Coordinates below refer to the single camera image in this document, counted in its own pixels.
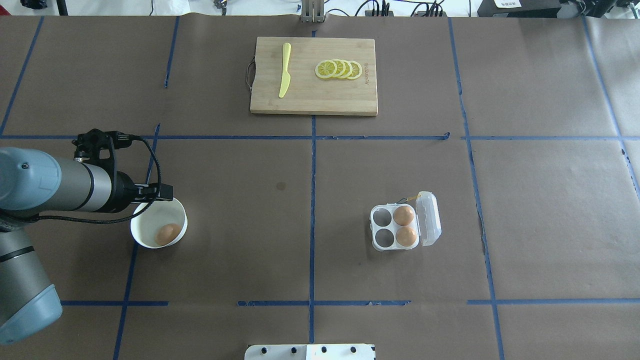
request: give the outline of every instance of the transparent lid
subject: transparent lid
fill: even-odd
[[[430,192],[418,193],[415,199],[415,214],[422,246],[432,245],[442,234],[440,213],[436,195]]]

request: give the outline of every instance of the white label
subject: white label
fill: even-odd
[[[496,6],[501,9],[519,8],[520,0],[493,0]]]

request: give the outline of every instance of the knife handle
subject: knife handle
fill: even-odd
[[[291,55],[291,44],[282,44],[282,72],[289,73],[289,57]]]

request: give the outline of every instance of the plastic egg container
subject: plastic egg container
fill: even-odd
[[[438,201],[430,192],[420,192],[415,209],[409,204],[378,205],[371,209],[373,247],[378,251],[411,250],[434,244],[442,234]]]

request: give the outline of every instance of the knife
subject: knife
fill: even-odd
[[[286,42],[282,44],[282,80],[280,82],[279,98],[283,98],[289,89],[291,75],[289,75],[289,56],[291,55],[291,44]]]

